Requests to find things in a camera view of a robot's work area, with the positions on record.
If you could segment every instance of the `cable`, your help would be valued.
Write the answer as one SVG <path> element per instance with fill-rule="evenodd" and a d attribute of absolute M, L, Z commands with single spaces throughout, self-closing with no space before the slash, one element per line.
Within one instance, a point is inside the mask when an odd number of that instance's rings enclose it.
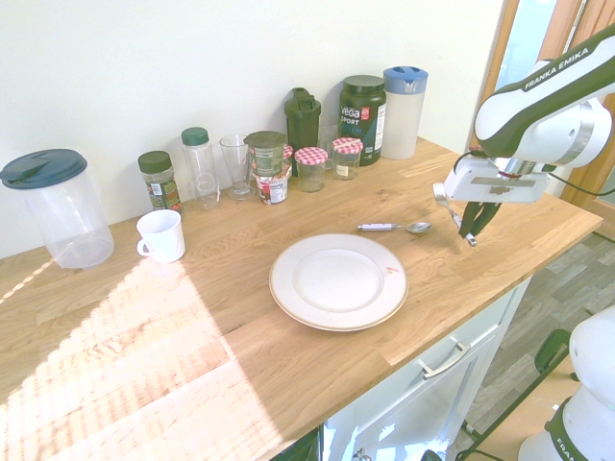
<path fill-rule="evenodd" d="M 480 451 L 479 449 L 464 449 L 457 454 L 457 456 L 455 457 L 455 461 L 464 459 L 465 455 L 470 454 L 470 453 L 478 453 L 483 456 L 486 456 L 489 459 L 495 459 L 495 461 L 504 461 L 502 458 L 498 458 L 497 456 L 494 456 L 493 454 L 485 453 L 484 451 Z"/>
<path fill-rule="evenodd" d="M 562 181 L 565 184 L 570 185 L 571 187 L 573 187 L 576 190 L 580 190 L 581 192 L 588 194 L 588 195 L 593 195 L 594 197 L 604 197 L 605 195 L 610 195 L 613 192 L 615 192 L 615 189 L 611 189 L 611 190 L 607 190 L 606 192 L 591 192 L 589 190 L 583 189 L 582 187 L 579 187 L 577 185 L 572 184 L 571 182 L 567 182 L 566 180 L 564 180 L 563 178 L 560 178 L 558 175 L 554 175 L 553 173 L 549 173 L 549 176 L 553 176 L 554 178 L 556 178 L 558 181 Z"/>
<path fill-rule="evenodd" d="M 456 173 L 457 171 L 457 166 L 459 165 L 459 162 L 461 161 L 462 158 L 464 157 L 468 157 L 468 156 L 474 156 L 477 158 L 487 158 L 487 156 L 485 155 L 485 153 L 479 149 L 475 149 L 475 150 L 471 150 L 470 152 L 466 152 L 465 154 L 461 154 L 459 156 L 459 158 L 455 161 L 455 165 L 453 165 L 453 173 Z"/>

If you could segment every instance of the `mug handle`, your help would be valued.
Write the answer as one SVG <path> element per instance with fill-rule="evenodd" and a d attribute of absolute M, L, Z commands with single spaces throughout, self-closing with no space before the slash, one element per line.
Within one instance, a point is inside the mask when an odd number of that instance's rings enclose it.
<path fill-rule="evenodd" d="M 138 243 L 136 244 L 136 252 L 139 253 L 141 256 L 151 256 L 152 255 L 152 251 L 149 249 L 149 247 L 147 247 L 147 242 L 143 239 L 140 239 Z"/>

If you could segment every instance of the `spoon handle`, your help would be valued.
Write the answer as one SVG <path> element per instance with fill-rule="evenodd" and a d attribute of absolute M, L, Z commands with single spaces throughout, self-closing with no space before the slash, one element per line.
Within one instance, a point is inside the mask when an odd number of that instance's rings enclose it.
<path fill-rule="evenodd" d="M 393 231 L 394 229 L 402 228 L 399 224 L 359 224 L 357 229 L 360 231 Z"/>

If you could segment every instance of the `plastic pitcher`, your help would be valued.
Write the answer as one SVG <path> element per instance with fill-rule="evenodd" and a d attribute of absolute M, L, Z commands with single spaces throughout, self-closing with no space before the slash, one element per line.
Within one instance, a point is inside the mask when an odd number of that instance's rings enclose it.
<path fill-rule="evenodd" d="M 86 173 L 87 160 L 67 149 L 34 152 L 0 172 L 19 190 L 49 253 L 66 269 L 89 269 L 113 253 L 113 238 Z"/>
<path fill-rule="evenodd" d="M 397 160 L 414 155 L 428 76 L 425 70 L 410 66 L 384 71 L 386 118 L 381 152 L 384 158 Z"/>

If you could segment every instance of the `fork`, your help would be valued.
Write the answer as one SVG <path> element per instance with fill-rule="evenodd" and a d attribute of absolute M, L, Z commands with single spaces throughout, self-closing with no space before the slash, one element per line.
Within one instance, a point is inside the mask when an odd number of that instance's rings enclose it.
<path fill-rule="evenodd" d="M 442 182 L 435 182 L 433 184 L 433 198 L 439 205 L 445 206 L 446 209 L 449 210 L 453 221 L 455 221 L 457 227 L 461 229 L 461 218 L 449 205 L 449 200 L 446 198 L 446 192 L 444 190 L 444 184 Z M 477 242 L 477 239 L 474 238 L 474 235 L 472 235 L 471 233 L 468 233 L 465 236 L 465 239 L 468 241 L 471 247 L 476 247 L 477 243 L 479 243 Z"/>

